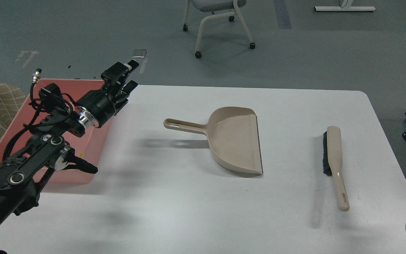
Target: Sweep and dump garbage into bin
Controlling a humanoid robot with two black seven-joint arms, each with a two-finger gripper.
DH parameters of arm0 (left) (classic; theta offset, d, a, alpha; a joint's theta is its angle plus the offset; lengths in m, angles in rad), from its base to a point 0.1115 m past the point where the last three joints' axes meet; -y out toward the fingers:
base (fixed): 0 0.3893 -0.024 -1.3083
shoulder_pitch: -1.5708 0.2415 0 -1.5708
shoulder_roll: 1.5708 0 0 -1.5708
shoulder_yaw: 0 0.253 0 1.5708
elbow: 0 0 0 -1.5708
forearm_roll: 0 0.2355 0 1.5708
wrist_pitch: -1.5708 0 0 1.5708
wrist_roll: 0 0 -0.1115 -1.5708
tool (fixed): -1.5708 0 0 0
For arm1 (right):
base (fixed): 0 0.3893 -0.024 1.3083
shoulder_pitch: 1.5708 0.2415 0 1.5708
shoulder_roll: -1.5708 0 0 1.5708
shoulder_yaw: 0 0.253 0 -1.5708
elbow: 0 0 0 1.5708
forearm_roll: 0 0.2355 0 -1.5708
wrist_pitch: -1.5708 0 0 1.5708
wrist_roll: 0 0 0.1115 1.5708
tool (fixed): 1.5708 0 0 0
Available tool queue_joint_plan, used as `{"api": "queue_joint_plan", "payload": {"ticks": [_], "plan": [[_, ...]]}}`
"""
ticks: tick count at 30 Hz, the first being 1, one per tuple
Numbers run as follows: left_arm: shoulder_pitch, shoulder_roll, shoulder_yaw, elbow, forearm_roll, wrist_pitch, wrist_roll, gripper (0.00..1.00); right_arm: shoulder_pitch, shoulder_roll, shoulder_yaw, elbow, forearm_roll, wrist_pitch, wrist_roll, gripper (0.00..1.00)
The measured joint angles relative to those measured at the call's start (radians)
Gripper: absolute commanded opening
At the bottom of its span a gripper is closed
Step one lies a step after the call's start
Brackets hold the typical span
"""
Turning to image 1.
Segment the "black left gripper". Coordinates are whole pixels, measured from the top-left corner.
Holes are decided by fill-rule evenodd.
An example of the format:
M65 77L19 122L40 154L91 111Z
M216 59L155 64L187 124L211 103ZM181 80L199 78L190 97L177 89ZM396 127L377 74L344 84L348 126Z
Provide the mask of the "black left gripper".
M91 90L75 104L80 123L85 127L101 128L128 103L130 94L139 85L131 80L130 73L140 66L135 60L117 62L101 74L102 89Z

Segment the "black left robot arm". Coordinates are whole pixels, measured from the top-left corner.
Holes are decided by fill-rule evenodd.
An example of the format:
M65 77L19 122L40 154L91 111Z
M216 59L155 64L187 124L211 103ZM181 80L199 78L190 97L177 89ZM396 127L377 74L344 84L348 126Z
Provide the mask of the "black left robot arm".
M101 128L128 103L137 82L130 73L140 64L117 62L101 74L103 85L78 100L56 83L30 97L35 110L29 124L7 143L0 161L0 225L11 215L39 205L40 193L56 171L77 169L96 174L97 166L79 158L63 134L83 137L90 126Z

